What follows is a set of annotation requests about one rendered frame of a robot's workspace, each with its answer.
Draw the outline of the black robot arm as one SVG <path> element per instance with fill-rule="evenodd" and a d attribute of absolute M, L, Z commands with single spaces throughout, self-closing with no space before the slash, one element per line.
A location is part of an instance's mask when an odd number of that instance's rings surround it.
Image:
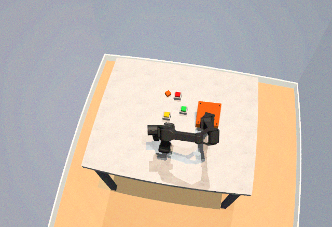
<path fill-rule="evenodd" d="M 204 129 L 202 132 L 192 133 L 185 131 L 176 131 L 175 125 L 147 125 L 147 135 L 152 135 L 154 141 L 172 141 L 181 140 L 186 142 L 193 142 L 196 144 L 205 144 L 207 146 L 216 145 L 219 143 L 219 129 L 214 128 L 215 114 L 206 112 L 200 118 L 200 128 Z M 202 141 L 205 134 L 209 136 L 209 142 Z"/>

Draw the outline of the yellow button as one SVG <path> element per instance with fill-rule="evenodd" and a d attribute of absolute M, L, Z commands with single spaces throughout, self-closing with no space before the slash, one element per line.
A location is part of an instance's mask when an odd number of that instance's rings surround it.
<path fill-rule="evenodd" d="M 164 112 L 162 119 L 169 121 L 170 117 L 171 117 L 171 112 Z"/>

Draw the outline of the green button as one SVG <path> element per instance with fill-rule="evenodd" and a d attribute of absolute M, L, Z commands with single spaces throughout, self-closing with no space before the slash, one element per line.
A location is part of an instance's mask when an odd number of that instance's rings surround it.
<path fill-rule="evenodd" d="M 187 106 L 181 106 L 179 113 L 187 115 L 187 110 L 188 110 Z"/>

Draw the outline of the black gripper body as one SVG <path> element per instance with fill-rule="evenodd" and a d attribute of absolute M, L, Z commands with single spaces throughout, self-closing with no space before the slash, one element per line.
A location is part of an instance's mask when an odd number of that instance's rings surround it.
<path fill-rule="evenodd" d="M 173 123 L 164 123 L 164 124 L 169 124 L 169 125 L 174 125 Z M 158 151 L 159 152 L 161 152 L 161 153 L 169 153 L 170 152 L 170 142 L 168 141 L 168 142 L 162 142 L 162 144 L 161 145 L 159 145 L 159 149 L 158 149 Z"/>

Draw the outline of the red button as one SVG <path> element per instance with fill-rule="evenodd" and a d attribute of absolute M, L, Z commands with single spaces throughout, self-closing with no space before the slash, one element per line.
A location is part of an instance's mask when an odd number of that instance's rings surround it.
<path fill-rule="evenodd" d="M 176 92 L 174 93 L 174 100 L 181 100 L 182 93 L 181 92 Z"/>

